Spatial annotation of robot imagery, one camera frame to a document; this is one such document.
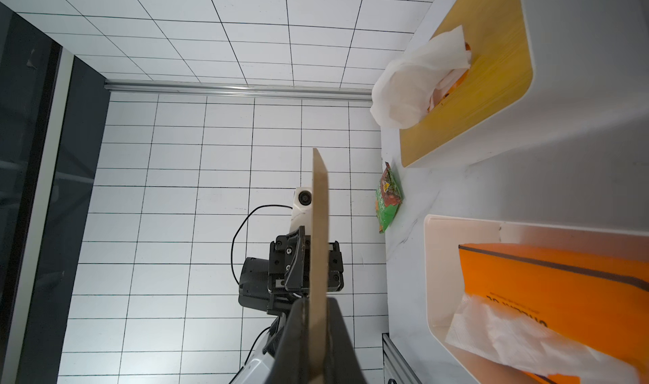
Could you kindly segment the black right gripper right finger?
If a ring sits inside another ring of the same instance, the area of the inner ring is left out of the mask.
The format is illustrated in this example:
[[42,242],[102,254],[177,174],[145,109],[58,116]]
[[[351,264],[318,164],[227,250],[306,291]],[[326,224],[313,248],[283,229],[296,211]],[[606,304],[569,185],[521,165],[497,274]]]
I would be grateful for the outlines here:
[[327,306],[328,328],[324,382],[334,384],[366,383],[338,302],[334,298],[328,298]]

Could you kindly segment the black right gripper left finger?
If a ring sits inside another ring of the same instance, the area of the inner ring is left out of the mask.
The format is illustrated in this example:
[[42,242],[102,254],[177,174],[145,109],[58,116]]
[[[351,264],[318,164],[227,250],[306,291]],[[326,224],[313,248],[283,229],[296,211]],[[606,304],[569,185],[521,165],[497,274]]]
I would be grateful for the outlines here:
[[266,384],[309,382],[309,300],[293,304]]

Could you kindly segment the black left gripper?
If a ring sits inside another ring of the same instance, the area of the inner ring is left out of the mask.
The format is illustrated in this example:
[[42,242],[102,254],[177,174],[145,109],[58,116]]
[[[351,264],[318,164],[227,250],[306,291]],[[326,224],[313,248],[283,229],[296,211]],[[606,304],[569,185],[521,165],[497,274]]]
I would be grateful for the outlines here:
[[289,314],[309,295],[311,236],[304,226],[270,243],[266,259],[248,257],[238,284],[238,303],[268,315]]

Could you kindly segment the white tissue sheet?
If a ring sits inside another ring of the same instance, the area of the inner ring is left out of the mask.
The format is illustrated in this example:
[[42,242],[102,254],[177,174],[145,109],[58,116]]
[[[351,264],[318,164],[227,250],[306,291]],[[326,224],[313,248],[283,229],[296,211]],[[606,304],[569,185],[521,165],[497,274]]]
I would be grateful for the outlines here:
[[511,307],[464,295],[446,343],[500,365],[580,383],[639,383],[632,365],[566,338]]
[[436,85],[454,69],[471,68],[463,27],[433,37],[388,64],[372,90],[370,113],[381,127],[408,129],[428,114]]

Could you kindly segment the orange tissue pack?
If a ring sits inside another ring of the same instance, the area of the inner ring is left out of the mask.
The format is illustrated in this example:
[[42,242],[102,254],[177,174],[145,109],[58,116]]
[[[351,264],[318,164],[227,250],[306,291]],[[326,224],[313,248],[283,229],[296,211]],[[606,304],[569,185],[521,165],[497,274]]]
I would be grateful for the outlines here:
[[648,377],[648,264],[517,244],[459,247],[466,294],[626,362]]
[[454,69],[436,85],[429,101],[429,112],[456,91],[456,88],[466,79],[468,71],[468,68]]

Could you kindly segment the yellow bamboo box lid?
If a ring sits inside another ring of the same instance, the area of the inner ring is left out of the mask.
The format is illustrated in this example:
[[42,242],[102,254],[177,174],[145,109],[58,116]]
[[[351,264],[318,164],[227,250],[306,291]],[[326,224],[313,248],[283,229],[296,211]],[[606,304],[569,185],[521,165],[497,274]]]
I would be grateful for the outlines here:
[[521,0],[457,0],[437,29],[462,26],[473,53],[461,85],[419,124],[400,132],[405,167],[424,167],[453,142],[523,97],[533,78]]

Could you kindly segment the white tissue box base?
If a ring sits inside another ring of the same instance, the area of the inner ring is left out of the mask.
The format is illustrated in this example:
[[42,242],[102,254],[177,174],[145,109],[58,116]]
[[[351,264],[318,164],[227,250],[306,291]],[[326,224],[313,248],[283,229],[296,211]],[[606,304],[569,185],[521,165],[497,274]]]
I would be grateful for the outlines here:
[[648,111],[648,26],[641,0],[521,0],[530,88],[424,167],[503,152],[616,124]]

